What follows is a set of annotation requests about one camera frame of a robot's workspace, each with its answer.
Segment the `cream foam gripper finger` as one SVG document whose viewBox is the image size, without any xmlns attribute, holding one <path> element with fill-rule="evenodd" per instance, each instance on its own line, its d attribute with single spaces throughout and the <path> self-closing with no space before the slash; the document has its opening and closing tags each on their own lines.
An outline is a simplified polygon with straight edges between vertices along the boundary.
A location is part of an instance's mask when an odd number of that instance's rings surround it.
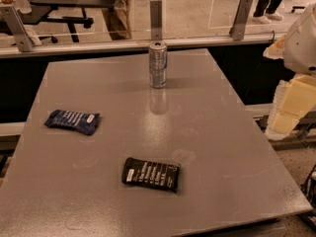
<svg viewBox="0 0 316 237">
<path fill-rule="evenodd" d="M 280 80 L 276 86 L 265 136 L 270 140 L 283 140 L 315 106 L 315 76 L 296 74 L 290 81 Z"/>
<path fill-rule="evenodd" d="M 267 47 L 263 53 L 263 56 L 269 59 L 283 59 L 283 46 L 285 37 L 281 37 L 269 47 Z"/>
</svg>

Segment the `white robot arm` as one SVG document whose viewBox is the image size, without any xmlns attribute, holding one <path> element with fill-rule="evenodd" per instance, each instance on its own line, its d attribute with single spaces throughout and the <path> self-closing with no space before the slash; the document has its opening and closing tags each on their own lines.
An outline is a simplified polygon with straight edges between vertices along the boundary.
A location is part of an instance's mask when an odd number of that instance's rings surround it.
<svg viewBox="0 0 316 237">
<path fill-rule="evenodd" d="M 285 36 L 265 49 L 264 57 L 282 59 L 284 67 L 295 73 L 276 86 L 265 130 L 268 139 L 282 140 L 316 106 L 315 3 L 305 8 Z"/>
</svg>

